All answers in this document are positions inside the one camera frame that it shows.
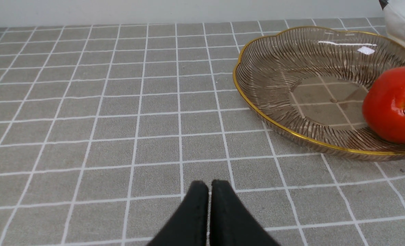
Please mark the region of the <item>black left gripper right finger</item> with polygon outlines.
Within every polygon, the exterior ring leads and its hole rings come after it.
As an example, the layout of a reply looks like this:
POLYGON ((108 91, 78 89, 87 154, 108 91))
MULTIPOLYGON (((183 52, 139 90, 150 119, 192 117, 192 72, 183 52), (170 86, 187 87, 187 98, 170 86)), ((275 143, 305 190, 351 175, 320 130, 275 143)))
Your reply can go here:
POLYGON ((279 246, 242 204, 226 180, 212 181, 211 246, 279 246))

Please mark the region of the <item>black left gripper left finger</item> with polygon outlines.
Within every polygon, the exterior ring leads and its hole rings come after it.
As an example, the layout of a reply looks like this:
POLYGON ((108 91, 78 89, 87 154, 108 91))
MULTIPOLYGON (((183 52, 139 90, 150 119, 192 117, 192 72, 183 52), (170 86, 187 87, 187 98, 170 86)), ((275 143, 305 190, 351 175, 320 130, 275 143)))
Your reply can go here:
POLYGON ((209 189, 193 181, 179 207, 148 246, 205 246, 209 189))

